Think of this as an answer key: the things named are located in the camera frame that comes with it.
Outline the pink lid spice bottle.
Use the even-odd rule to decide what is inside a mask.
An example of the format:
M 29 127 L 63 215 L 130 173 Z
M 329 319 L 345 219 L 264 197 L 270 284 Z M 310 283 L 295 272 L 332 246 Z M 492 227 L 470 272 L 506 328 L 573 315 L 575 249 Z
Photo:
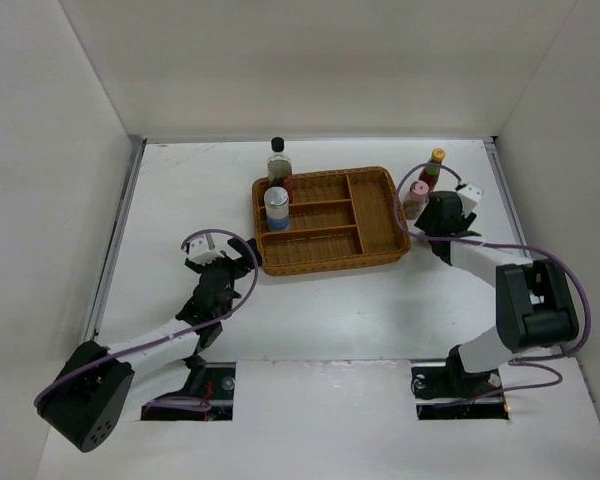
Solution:
M 408 220 L 416 220 L 424 210 L 429 195 L 429 186 L 421 180 L 414 181 L 403 202 L 403 209 Z

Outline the silver lid spice jar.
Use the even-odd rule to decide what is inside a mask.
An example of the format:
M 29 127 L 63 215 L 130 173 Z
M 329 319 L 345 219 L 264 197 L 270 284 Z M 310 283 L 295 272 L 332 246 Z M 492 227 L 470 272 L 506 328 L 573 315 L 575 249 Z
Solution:
M 283 231 L 289 227 L 289 196 L 283 187 L 268 188 L 264 194 L 264 206 L 270 231 Z

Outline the dark sauce bottle black cap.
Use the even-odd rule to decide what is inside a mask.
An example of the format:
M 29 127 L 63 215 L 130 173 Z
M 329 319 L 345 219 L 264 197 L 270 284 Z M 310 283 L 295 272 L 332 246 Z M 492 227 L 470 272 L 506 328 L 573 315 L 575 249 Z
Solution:
M 281 187 L 289 202 L 293 202 L 293 172 L 290 158 L 285 153 L 285 141 L 282 137 L 271 139 L 272 155 L 267 160 L 267 175 L 270 187 Z

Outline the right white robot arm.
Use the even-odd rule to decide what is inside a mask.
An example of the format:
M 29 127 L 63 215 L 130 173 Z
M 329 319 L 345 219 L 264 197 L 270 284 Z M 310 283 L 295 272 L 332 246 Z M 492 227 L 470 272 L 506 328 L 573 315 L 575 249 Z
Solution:
M 422 400 L 448 398 L 459 404 L 506 392 L 498 369 L 534 348 L 549 348 L 580 333 L 566 269 L 544 254 L 533 260 L 509 247 L 488 247 L 471 225 L 481 190 L 464 184 L 429 197 L 415 223 L 432 252 L 495 290 L 495 324 L 456 345 L 443 365 L 415 367 L 411 388 Z

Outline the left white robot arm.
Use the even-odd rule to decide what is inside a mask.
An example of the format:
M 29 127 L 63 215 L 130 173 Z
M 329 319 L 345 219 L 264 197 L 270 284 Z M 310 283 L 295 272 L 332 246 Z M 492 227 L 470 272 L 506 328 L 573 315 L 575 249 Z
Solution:
M 213 410 L 201 354 L 250 296 L 236 290 L 236 281 L 256 278 L 262 264 L 255 239 L 230 235 L 227 244 L 237 254 L 231 257 L 216 249 L 213 233 L 202 230 L 181 246 L 198 280 L 173 318 L 132 340 L 80 344 L 35 398 L 38 415 L 79 451 L 99 447 L 127 414 L 202 419 Z

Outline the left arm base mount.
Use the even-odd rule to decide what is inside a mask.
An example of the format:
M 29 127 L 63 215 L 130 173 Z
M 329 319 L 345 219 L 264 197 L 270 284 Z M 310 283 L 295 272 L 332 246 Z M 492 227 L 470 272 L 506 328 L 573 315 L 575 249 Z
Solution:
M 236 363 L 208 363 L 200 356 L 186 361 L 190 373 L 180 390 L 158 397 L 157 406 L 143 406 L 142 421 L 232 421 Z

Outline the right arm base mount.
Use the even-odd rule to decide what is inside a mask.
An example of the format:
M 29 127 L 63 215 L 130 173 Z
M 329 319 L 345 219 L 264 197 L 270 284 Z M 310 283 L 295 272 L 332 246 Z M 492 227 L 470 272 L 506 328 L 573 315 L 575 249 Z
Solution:
M 419 420 L 508 420 L 498 369 L 467 373 L 453 347 L 443 364 L 414 364 L 411 391 Z

